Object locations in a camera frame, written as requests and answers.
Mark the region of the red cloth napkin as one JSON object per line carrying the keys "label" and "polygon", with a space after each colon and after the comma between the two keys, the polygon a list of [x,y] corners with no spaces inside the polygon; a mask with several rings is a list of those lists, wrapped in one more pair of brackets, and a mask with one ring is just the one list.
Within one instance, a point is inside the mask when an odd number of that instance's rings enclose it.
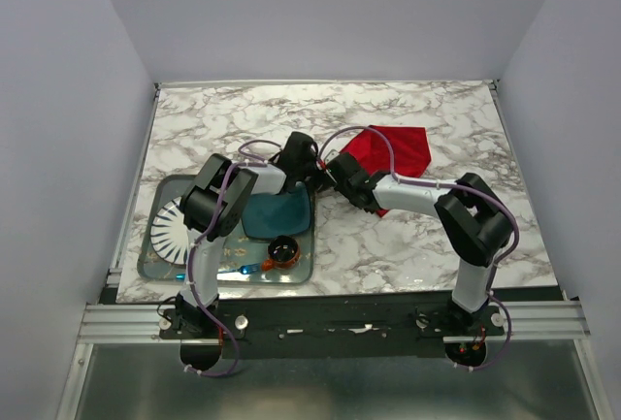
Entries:
{"label": "red cloth napkin", "polygon": [[[391,144],[399,175],[421,178],[432,161],[424,127],[375,126]],[[368,175],[390,170],[389,150],[383,139],[365,130],[351,139],[341,153],[349,153]]]}

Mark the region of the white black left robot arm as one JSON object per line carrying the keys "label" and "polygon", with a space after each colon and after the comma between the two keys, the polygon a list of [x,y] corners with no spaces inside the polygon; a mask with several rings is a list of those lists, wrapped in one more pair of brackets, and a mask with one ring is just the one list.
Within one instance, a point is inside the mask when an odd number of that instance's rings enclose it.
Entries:
{"label": "white black left robot arm", "polygon": [[311,136],[293,132],[270,159],[249,155],[245,162],[235,163],[221,154],[212,155],[186,188],[180,212],[188,233],[188,254],[175,309],[191,336],[205,337],[213,328],[232,335],[216,316],[217,275],[226,238],[246,213],[273,227],[283,227],[288,217],[300,218],[283,203],[318,180],[318,155]]}

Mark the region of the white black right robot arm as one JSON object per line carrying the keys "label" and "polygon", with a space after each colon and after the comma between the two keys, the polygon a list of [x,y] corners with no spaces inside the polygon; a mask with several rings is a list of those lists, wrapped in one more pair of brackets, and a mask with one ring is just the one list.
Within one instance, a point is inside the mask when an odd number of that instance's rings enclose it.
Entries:
{"label": "white black right robot arm", "polygon": [[366,212],[404,210],[436,218],[459,257],[457,278],[442,320],[465,335],[481,323],[491,300],[495,268],[519,241],[514,215],[485,181],[467,173],[453,181],[431,182],[388,172],[332,164],[334,189]]}

